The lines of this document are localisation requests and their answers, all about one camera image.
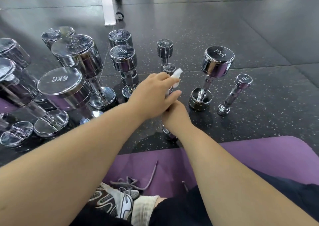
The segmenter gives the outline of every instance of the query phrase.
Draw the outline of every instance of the forearm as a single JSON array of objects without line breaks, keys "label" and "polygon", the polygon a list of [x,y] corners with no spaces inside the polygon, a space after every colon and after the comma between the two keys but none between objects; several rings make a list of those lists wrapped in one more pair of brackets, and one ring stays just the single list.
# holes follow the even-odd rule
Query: forearm
[{"label": "forearm", "polygon": [[142,122],[122,104],[0,168],[0,225],[69,225]]},{"label": "forearm", "polygon": [[318,225],[201,130],[189,126],[178,138],[213,225]]}]

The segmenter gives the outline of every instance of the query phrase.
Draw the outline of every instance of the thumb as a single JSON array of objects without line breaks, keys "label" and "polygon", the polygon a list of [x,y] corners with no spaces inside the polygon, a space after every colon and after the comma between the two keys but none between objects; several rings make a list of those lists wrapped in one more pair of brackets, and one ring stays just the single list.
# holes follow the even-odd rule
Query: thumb
[{"label": "thumb", "polygon": [[180,90],[176,90],[174,92],[172,92],[166,99],[165,99],[165,105],[167,107],[170,107],[172,103],[174,103],[178,97],[181,95],[181,91]]}]

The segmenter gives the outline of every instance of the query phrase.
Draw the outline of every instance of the speckled floor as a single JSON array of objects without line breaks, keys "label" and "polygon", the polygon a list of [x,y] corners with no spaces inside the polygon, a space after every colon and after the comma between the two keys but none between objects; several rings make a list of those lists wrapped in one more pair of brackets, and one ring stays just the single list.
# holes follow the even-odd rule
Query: speckled floor
[{"label": "speckled floor", "polygon": [[[222,45],[235,53],[229,73],[213,81],[210,110],[189,110],[193,123],[217,142],[292,135],[319,154],[319,0],[122,0],[124,20],[104,27],[101,0],[0,0],[0,37],[16,39],[33,59],[28,70],[40,78],[59,66],[41,40],[51,26],[72,26],[90,35],[105,58],[103,85],[121,98],[121,79],[111,64],[107,35],[131,32],[140,79],[160,71],[156,42],[174,42],[170,62],[181,67],[181,101],[200,87],[200,61],[205,49]],[[224,118],[215,111],[230,92],[235,77],[254,79]],[[18,112],[25,117],[22,109]],[[122,154],[179,146],[163,139],[161,122],[146,121]],[[18,154],[0,148],[0,165]]]}]

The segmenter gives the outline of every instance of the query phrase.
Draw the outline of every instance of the purple yoga mat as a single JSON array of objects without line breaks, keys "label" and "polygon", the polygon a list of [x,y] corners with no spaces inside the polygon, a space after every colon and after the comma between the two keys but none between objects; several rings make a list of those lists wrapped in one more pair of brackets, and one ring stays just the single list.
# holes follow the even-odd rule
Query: purple yoga mat
[{"label": "purple yoga mat", "polygon": [[[280,136],[221,145],[240,162],[256,170],[319,185],[319,157],[296,137]],[[158,165],[153,182],[143,195],[172,197],[185,193],[182,181],[189,188],[196,185],[192,167],[182,148],[117,156],[103,181],[109,183],[130,176],[138,180],[137,186],[143,188],[151,177],[156,161]]]}]

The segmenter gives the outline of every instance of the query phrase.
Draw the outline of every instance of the person's left hand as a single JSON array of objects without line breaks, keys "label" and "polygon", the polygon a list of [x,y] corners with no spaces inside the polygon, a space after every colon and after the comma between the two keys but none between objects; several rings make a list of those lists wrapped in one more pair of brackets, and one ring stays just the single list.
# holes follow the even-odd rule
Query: person's left hand
[{"label": "person's left hand", "polygon": [[181,95],[181,91],[177,90],[165,98],[167,90],[179,81],[165,72],[150,74],[133,91],[127,103],[144,120],[157,117]]}]

